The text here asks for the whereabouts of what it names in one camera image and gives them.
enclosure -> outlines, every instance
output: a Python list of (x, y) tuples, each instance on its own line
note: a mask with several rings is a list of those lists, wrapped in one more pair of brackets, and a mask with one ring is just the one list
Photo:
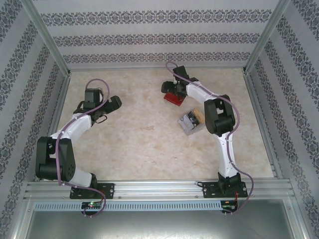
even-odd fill
[[(0, 5), (1, 238), (319, 237), (318, 0)], [(186, 136), (177, 122), (203, 105), (163, 99), (162, 83), (174, 80), (167, 61), (239, 110), (236, 164), (255, 188), (233, 217), (218, 211), (232, 198), (205, 198), (197, 186), (217, 181), (220, 155), (206, 128)], [(38, 179), (35, 157), (94, 78), (122, 106), (73, 146), (77, 167), (115, 185), (105, 212), (87, 219), (90, 200)]]

cable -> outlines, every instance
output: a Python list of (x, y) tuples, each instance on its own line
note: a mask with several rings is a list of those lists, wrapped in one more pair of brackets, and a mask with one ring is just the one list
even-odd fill
[[(78, 120), (79, 118), (81, 118), (81, 117), (83, 117), (83, 116), (85, 116), (85, 115), (88, 115), (89, 113), (92, 113), (92, 112), (98, 110), (99, 108), (101, 108), (101, 107), (108, 101), (108, 99), (109, 99), (109, 97), (110, 97), (110, 87), (109, 87), (109, 85), (108, 85), (104, 80), (102, 80), (102, 79), (97, 79), (97, 78), (96, 78), (96, 79), (90, 80), (90, 81), (86, 84), (85, 89), (88, 88), (89, 84), (90, 84), (92, 81), (101, 81), (101, 82), (103, 82), (103, 83), (105, 84), (106, 88), (108, 89), (108, 94), (107, 94), (105, 100), (104, 100), (99, 106), (97, 106), (97, 107), (95, 107), (94, 109), (91, 109), (91, 110), (89, 110), (88, 112), (85, 112), (85, 113), (79, 115), (78, 117), (73, 118), (72, 120), (70, 120), (70, 122), (67, 123), (67, 124), (63, 127), (63, 129), (61, 130), (60, 134), (58, 135), (58, 137), (57, 137), (57, 139), (56, 139), (56, 143), (55, 143), (55, 155), (56, 155), (56, 156), (55, 156), (55, 161), (56, 161), (56, 171), (57, 171), (58, 184), (59, 184), (59, 186), (62, 185), (61, 172), (60, 172), (60, 159), (59, 159), (59, 141), (60, 141), (60, 138), (61, 138), (62, 135), (64, 134), (65, 130), (66, 130), (70, 125), (72, 125), (76, 120)], [(70, 186), (70, 187), (74, 187), (74, 188), (80, 188), (80, 189), (91, 190), (91, 191), (94, 191), (94, 192), (99, 193), (99, 194), (102, 195), (102, 197), (103, 197), (103, 199), (104, 199), (103, 207), (102, 207), (96, 214), (91, 215), (91, 216), (89, 216), (89, 217), (91, 217), (91, 218), (92, 218), (92, 217), (95, 217), (95, 216), (99, 215), (99, 214), (105, 209), (105, 206), (106, 206), (106, 197), (105, 197), (105, 195), (104, 195), (102, 192), (100, 192), (99, 190), (94, 189), (94, 188), (89, 188), (89, 187), (88, 187), (88, 188), (86, 188), (86, 187), (81, 187), (81, 186), (73, 185), (73, 184), (67, 183), (67, 182), (65, 182), (64, 185), (67, 185), (67, 186)], [(85, 217), (88, 216), (88, 215), (85, 214), (86, 209), (87, 209), (87, 208), (85, 208), (85, 209), (84, 209), (84, 212), (83, 212), (83, 214), (84, 214)]]
[(249, 198), (250, 198), (250, 196), (252, 195), (253, 190), (254, 190), (254, 179), (253, 179), (252, 176), (250, 176), (248, 173), (245, 173), (245, 172), (241, 171), (239, 168), (236, 167), (236, 165), (233, 163), (233, 160), (231, 159), (230, 151), (229, 151), (229, 137), (230, 137), (230, 135), (232, 135), (232, 134), (237, 130), (237, 128), (238, 128), (238, 126), (239, 126), (239, 123), (240, 123), (239, 111), (238, 111), (238, 109), (236, 108), (236, 106), (235, 106), (231, 101), (229, 101), (228, 99), (226, 99), (226, 98), (224, 98), (224, 97), (221, 97), (221, 96), (218, 96), (218, 95), (212, 93), (210, 90), (206, 89), (205, 87), (203, 87), (203, 86), (201, 86), (201, 85), (198, 85), (198, 84), (196, 84), (195, 82), (192, 82), (192, 81), (190, 81), (190, 80), (188, 80), (188, 79), (186, 79), (186, 78), (184, 78), (184, 77), (182, 77), (182, 76), (179, 76), (178, 74), (176, 74), (173, 70), (171, 70), (171, 69), (168, 67), (168, 64), (173, 64), (173, 65), (175, 65), (176, 67), (177, 67), (178, 65), (177, 65), (175, 62), (171, 62), (171, 61), (167, 61), (167, 62), (165, 63), (165, 66), (166, 66), (166, 68), (168, 69), (168, 71), (171, 72), (174, 76), (176, 76), (176, 77), (180, 78), (181, 80), (184, 80), (184, 81), (186, 81), (186, 82), (188, 82), (188, 83), (190, 83), (190, 84), (192, 84), (192, 85), (194, 85), (194, 86), (196, 86), (196, 87), (201, 88), (201, 89), (204, 90), (206, 93), (208, 93), (210, 96), (216, 97), (216, 98), (218, 98), (218, 99), (220, 99), (220, 100), (223, 100), (223, 101), (227, 102), (228, 104), (231, 105), (231, 107), (232, 107), (232, 108), (235, 110), (235, 112), (236, 112), (236, 115), (237, 115), (237, 124), (235, 125), (234, 129), (233, 129), (233, 130), (227, 135), (227, 137), (226, 137), (227, 156), (228, 156), (229, 162), (230, 162), (231, 165), (234, 167), (234, 169), (236, 169), (237, 172), (246, 175), (246, 176), (249, 177), (249, 179), (251, 180), (251, 189), (250, 189), (250, 192), (249, 192), (249, 194), (248, 194), (246, 200), (244, 201), (243, 205), (242, 205), (240, 208), (238, 208), (237, 211), (234, 212), (234, 213), (236, 213), (236, 212), (238, 212), (240, 209), (242, 209), (242, 208), (246, 205), (246, 203), (248, 202), (248, 200), (249, 200)]

metal grille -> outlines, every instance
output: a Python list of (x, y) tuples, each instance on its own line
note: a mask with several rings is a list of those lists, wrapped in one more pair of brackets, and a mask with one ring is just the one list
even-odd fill
[[(81, 202), (37, 202), (37, 212), (80, 211)], [(220, 201), (180, 201), (180, 202), (107, 202), (104, 211), (205, 211), (221, 210)]]

patterned wallpaper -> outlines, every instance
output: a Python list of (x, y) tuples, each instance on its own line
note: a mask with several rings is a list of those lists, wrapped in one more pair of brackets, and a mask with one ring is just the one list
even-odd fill
[(244, 66), (278, 0), (36, 0), (70, 69)]
[(14, 222), (35, 146), (47, 135), (64, 76), (19, 0), (0, 3), (0, 239)]
[(250, 72), (311, 238), (319, 238), (318, 17), (316, 1), (291, 1)]

beige floor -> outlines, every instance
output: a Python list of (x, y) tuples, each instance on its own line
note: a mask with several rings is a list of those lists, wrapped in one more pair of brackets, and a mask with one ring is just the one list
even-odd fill
[[(191, 77), (218, 94), (228, 94), (238, 107), (241, 125), (234, 134), (237, 165), (253, 177), (273, 177), (240, 69), (188, 68)], [(122, 107), (95, 124), (74, 145), (77, 167), (98, 180), (217, 178), (219, 155), (207, 129), (186, 136), (177, 119), (194, 107), (186, 98), (178, 107), (163, 99), (162, 82), (173, 80), (165, 69), (72, 74), (60, 125), (66, 124), (92, 78), (108, 82)], [(101, 86), (92, 83), (91, 87)]]

